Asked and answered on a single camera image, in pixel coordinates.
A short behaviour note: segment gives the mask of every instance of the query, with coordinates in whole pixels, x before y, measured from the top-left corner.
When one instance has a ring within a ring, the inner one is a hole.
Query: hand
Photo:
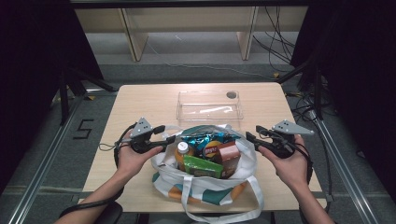
[[[294,137],[296,144],[304,146],[304,140],[300,135],[294,135]],[[289,188],[297,188],[301,185],[307,185],[307,161],[301,152],[296,150],[290,157],[286,159],[280,159],[272,151],[265,147],[259,147],[259,151],[275,166],[277,175],[286,185],[289,186]]]
[[[131,131],[125,134],[124,138],[129,138]],[[142,169],[143,164],[151,157],[157,155],[163,150],[163,147],[155,147],[146,153],[139,154],[135,152],[127,143],[120,145],[119,168],[116,174],[121,174],[128,179],[137,175]]]

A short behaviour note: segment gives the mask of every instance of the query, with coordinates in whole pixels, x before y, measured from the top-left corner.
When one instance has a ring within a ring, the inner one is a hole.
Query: bag handle
[[[246,220],[251,220],[253,218],[256,218],[260,215],[262,212],[262,209],[264,208],[264,198],[262,196],[262,189],[260,188],[259,183],[257,182],[256,177],[254,175],[250,176],[247,178],[247,181],[249,182],[250,186],[253,189],[253,192],[256,196],[257,202],[259,203],[258,208],[246,212],[246,213],[238,213],[238,214],[232,214],[232,215],[226,215],[226,216],[221,216],[221,217],[199,217],[196,215],[191,214],[188,209],[187,209],[187,201],[189,199],[189,193],[191,190],[191,185],[192,185],[192,176],[184,176],[184,181],[183,181],[183,192],[181,194],[181,203],[183,205],[184,211],[186,212],[187,216],[192,218],[195,221],[200,221],[200,222],[207,222],[207,223],[234,223],[234,222],[241,222],[241,221],[246,221]]]

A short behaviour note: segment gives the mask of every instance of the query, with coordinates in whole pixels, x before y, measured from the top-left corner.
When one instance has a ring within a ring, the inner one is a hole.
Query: green package
[[[211,176],[220,179],[223,166],[212,161],[185,155],[184,166],[186,172],[194,176]]]

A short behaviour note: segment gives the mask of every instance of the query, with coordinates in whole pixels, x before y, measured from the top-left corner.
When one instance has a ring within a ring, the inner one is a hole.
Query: transparent box
[[[238,91],[181,91],[178,94],[179,121],[207,121],[210,124],[242,119]]]

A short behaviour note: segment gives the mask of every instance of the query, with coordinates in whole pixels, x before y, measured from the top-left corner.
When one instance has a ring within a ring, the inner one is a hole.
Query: floor
[[[97,62],[101,69],[109,69],[113,65],[165,65],[190,69],[230,69],[230,73],[238,73],[240,76],[261,76],[255,72],[234,71],[235,65],[238,68],[253,66],[256,64],[267,64],[273,68],[273,73],[285,74],[292,69],[287,65],[288,57],[292,53],[292,47],[288,47],[290,53],[277,41],[273,41],[266,33],[257,33],[255,36],[264,45],[273,46],[271,49],[279,52],[279,57],[275,53],[268,53],[257,41],[252,42],[248,61],[242,61],[239,47],[234,33],[164,33],[150,34],[148,44],[145,47],[143,57],[139,63],[132,61],[128,44],[124,34],[87,34],[92,45]],[[298,33],[285,33],[282,36],[294,43]],[[105,79],[117,80],[116,72],[105,72]],[[296,90],[298,76],[283,85],[285,92]],[[87,88],[95,89],[87,83]],[[76,130],[79,121],[82,119],[94,119],[94,127],[90,138],[100,140],[101,131],[106,126],[106,116],[108,116],[112,103],[116,95],[109,93],[96,94],[96,99],[72,99],[73,105],[77,107],[75,120],[71,121],[70,130]],[[299,105],[309,104],[310,98],[289,97],[290,109]],[[330,215],[338,223],[393,223],[396,220],[396,206],[384,191],[381,183],[375,178],[370,165],[359,157],[359,151],[354,140],[350,137],[342,119],[335,114],[334,108],[328,107],[324,110],[324,123],[318,123],[299,119],[301,124],[311,129],[319,127],[320,133],[327,139],[327,149],[323,150],[321,138],[318,136],[308,137],[306,143],[317,149],[312,154],[314,167],[318,175],[319,182],[327,193],[331,193],[329,201],[332,201]],[[34,148],[27,152],[20,167],[15,172],[9,182],[6,191],[0,199],[0,223],[8,223],[15,215],[14,211],[24,207],[26,214],[21,214],[21,219],[25,223],[50,223],[56,218],[67,205],[75,204],[78,193],[81,192],[84,179],[74,178],[70,172],[64,170],[80,170],[88,172],[90,161],[92,161],[97,142],[81,143],[87,144],[86,148],[93,150],[81,152],[73,151],[76,142],[73,139],[76,133],[65,131],[65,135],[60,137],[61,145],[68,148],[67,151],[60,150],[49,159],[49,169],[42,172],[42,182],[37,186],[37,195],[31,204],[23,204],[24,192],[29,189],[32,180],[37,176],[41,162],[48,158],[49,148],[54,148],[52,139],[59,137],[60,105],[55,97],[54,104],[49,112],[49,118],[42,126],[41,133],[37,136]],[[134,220],[135,214],[124,214],[120,223],[130,223]],[[153,215],[150,223],[189,223],[191,222],[184,215],[179,215],[177,221],[174,216],[164,214]],[[276,213],[277,223],[300,223],[298,213],[293,211],[282,211]],[[263,223],[259,219],[249,223]]]

